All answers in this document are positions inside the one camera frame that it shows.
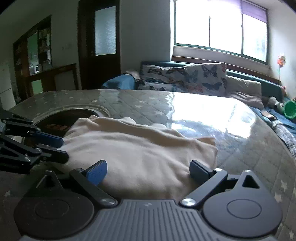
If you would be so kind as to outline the long butterfly print pillow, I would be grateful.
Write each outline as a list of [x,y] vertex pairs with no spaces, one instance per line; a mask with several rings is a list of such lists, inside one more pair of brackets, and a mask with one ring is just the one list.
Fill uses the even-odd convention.
[[182,67],[161,67],[144,64],[140,70],[138,90],[185,92],[189,73]]

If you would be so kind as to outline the grey quilted star table cover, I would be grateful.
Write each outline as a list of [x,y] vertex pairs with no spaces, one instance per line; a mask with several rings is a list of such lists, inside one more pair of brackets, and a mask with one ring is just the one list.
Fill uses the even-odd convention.
[[38,121],[70,105],[102,106],[112,118],[161,123],[187,137],[213,136],[217,165],[230,174],[252,170],[281,205],[279,240],[295,240],[295,159],[261,118],[226,97],[144,90],[68,90],[40,93],[11,111]]

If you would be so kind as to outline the cream garment with number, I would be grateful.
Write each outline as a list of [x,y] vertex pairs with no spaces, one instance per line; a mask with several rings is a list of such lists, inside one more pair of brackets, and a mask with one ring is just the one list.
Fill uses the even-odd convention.
[[131,118],[80,118],[63,140],[69,160],[55,167],[68,173],[104,160],[107,175],[99,186],[122,199],[179,201],[197,188],[189,172],[192,160],[209,169],[217,165],[214,138],[188,138],[162,124],[139,125]]

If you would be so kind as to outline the green plastic bucket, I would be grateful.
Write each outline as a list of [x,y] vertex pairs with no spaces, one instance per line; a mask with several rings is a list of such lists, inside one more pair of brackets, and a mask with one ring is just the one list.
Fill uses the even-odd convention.
[[289,100],[284,104],[284,114],[286,118],[294,119],[296,117],[296,102]]

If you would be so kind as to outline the grey plain pillow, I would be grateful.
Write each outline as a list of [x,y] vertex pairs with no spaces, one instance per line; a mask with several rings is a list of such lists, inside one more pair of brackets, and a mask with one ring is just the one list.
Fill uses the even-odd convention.
[[259,110],[264,109],[260,82],[232,76],[227,76],[226,80],[226,97],[237,99]]

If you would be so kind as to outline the grey plush toy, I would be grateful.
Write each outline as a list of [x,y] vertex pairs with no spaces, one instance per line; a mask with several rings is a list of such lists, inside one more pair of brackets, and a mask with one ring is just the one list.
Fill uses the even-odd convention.
[[284,113],[284,104],[279,102],[274,96],[268,99],[267,105],[279,113]]

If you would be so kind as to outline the large butterfly print pillow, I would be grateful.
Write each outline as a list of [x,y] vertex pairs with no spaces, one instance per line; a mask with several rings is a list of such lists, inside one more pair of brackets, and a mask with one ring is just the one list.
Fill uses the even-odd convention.
[[184,90],[187,93],[224,97],[226,93],[226,64],[206,63],[184,66]]

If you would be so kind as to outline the colourful pinwheel toy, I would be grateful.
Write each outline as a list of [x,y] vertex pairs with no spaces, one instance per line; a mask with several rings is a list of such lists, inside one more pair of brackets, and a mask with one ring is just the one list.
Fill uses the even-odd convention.
[[283,68],[283,66],[286,63],[286,58],[285,55],[281,55],[278,57],[277,59],[277,64],[278,64],[278,80],[280,80],[280,72],[281,72],[281,68]]

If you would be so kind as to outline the dark door with frosted glass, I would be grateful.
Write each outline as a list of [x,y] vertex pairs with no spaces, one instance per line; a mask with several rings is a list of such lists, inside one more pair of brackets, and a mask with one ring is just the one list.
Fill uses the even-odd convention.
[[82,89],[100,89],[120,75],[119,1],[79,1],[77,19]]

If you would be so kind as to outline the dark wooden side table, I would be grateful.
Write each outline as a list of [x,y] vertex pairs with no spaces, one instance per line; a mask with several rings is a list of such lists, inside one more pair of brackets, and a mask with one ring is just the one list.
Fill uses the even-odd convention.
[[26,77],[24,90],[27,98],[37,94],[33,90],[34,82],[39,83],[42,92],[79,89],[76,63],[51,68]]

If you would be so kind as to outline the window with green frame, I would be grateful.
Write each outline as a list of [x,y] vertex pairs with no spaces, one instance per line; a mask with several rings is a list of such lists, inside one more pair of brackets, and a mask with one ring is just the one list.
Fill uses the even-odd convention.
[[268,10],[251,1],[175,1],[174,43],[268,61]]

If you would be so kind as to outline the blue folded blanket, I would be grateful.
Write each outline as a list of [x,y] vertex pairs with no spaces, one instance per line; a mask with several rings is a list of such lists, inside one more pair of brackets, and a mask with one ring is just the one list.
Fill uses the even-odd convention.
[[102,84],[101,89],[136,90],[138,84],[134,77],[129,74],[122,74]]

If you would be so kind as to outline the dark wooden display shelf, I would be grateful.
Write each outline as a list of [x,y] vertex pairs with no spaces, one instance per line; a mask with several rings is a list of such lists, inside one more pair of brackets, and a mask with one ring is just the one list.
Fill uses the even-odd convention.
[[52,68],[51,18],[49,15],[38,22],[13,44],[16,103],[29,96],[28,77]]

